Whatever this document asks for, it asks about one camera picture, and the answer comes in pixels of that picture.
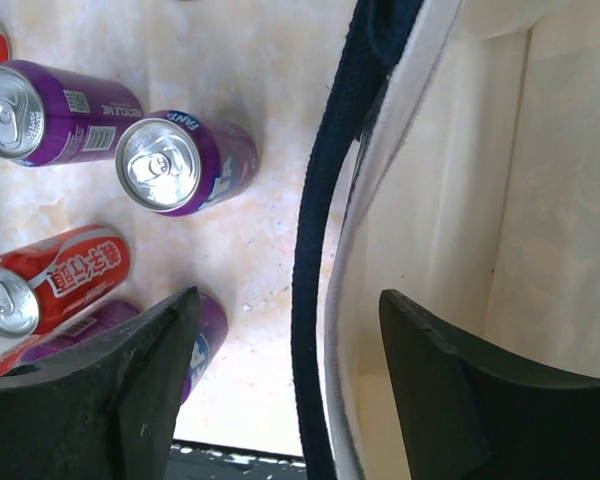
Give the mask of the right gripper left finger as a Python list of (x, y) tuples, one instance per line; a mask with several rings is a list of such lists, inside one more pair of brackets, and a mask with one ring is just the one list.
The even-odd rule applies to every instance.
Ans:
[(195, 287), (0, 377), (0, 479), (162, 479), (196, 341)]

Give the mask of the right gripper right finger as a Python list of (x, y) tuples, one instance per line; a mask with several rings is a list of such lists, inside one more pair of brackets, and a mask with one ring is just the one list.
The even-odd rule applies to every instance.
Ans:
[(600, 379), (526, 359), (397, 290), (379, 299), (414, 479), (600, 479)]

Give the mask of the beige canvas tote bag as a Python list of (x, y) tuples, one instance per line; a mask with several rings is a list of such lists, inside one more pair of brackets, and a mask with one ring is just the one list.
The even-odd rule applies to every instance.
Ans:
[(292, 277), (311, 479), (414, 479), (385, 290), (600, 379), (600, 1), (356, 4)]

